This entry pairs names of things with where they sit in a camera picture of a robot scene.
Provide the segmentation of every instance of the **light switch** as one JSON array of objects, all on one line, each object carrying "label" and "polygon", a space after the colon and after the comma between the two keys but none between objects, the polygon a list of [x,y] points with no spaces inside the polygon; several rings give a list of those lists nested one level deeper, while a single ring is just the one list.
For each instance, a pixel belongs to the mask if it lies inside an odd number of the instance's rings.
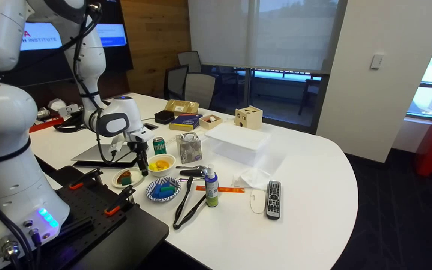
[{"label": "light switch", "polygon": [[372,57],[372,63],[371,68],[372,69],[379,69],[381,67],[381,63],[383,62],[384,54],[375,54]]}]

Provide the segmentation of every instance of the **book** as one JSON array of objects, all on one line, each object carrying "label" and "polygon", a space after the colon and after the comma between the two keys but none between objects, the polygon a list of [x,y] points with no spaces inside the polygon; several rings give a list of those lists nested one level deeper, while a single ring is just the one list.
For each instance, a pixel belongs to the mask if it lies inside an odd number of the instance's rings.
[{"label": "book", "polygon": [[169,123],[169,129],[191,131],[199,126],[199,118],[202,114],[181,114]]}]

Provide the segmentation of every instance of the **window blind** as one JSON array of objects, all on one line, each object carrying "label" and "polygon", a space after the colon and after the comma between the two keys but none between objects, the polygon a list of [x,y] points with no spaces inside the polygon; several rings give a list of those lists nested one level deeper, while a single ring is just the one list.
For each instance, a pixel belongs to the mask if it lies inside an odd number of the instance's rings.
[{"label": "window blind", "polygon": [[345,7],[338,0],[188,2],[192,49],[203,63],[330,71]]}]

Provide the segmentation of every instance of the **blue plate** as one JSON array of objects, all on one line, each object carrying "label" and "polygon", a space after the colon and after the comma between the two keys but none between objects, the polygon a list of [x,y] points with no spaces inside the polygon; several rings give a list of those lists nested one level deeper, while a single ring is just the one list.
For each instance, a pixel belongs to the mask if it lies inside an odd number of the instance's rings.
[{"label": "blue plate", "polygon": [[[156,187],[156,185],[163,185],[164,183],[169,182],[171,184],[171,186],[175,186],[176,187],[176,191],[174,192],[173,195],[167,197],[167,198],[154,198],[153,196],[151,196],[151,194],[153,193],[154,188]],[[176,195],[180,192],[181,190],[181,182],[178,181],[175,178],[172,177],[163,177],[163,178],[159,178],[157,180],[152,181],[148,187],[146,188],[146,196],[148,196],[149,200],[154,201],[154,202],[167,202],[172,200],[174,197],[176,197]]]}]

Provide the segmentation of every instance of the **black tongs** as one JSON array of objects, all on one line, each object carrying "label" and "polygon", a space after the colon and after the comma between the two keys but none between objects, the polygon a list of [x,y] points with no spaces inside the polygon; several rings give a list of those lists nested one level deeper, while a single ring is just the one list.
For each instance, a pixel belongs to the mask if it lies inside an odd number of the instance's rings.
[{"label": "black tongs", "polygon": [[203,197],[201,198],[201,200],[199,200],[199,202],[193,208],[191,208],[191,210],[185,215],[185,217],[183,217],[183,219],[181,220],[181,223],[176,224],[178,222],[178,219],[180,219],[181,213],[183,212],[183,208],[185,207],[186,199],[188,198],[189,192],[191,191],[191,184],[192,184],[192,176],[187,180],[186,194],[184,195],[182,202],[178,206],[178,209],[176,209],[176,217],[175,217],[174,223],[173,223],[173,228],[175,230],[180,229],[183,224],[188,222],[188,220],[190,220],[194,216],[196,211],[198,210],[199,205],[201,205],[201,203],[204,202],[204,200],[206,199],[206,194],[204,194]]}]

